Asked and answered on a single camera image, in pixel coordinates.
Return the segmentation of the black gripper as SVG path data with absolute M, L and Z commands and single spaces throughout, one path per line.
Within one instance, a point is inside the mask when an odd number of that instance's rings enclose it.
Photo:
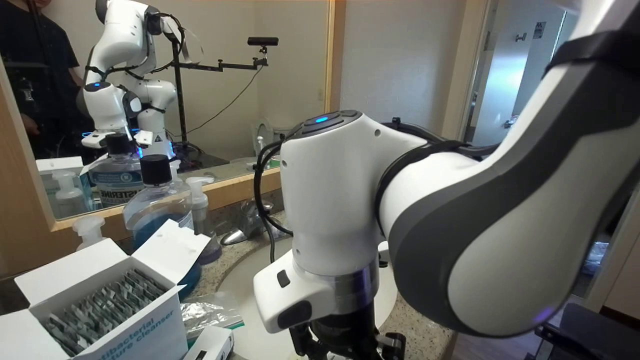
M 307 360 L 328 360 L 329 354 L 346 360 L 404 360 L 405 337 L 382 335 L 372 310 L 343 317 L 325 317 L 290 331 L 293 353 Z

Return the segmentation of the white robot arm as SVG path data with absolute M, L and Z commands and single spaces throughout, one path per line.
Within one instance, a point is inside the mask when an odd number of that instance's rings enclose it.
M 582 0 L 506 139 L 479 153 L 357 111 L 279 146 L 290 251 L 253 278 L 267 333 L 297 353 L 379 360 L 377 270 L 428 320 L 520 337 L 565 302 L 640 174 L 640 0 Z

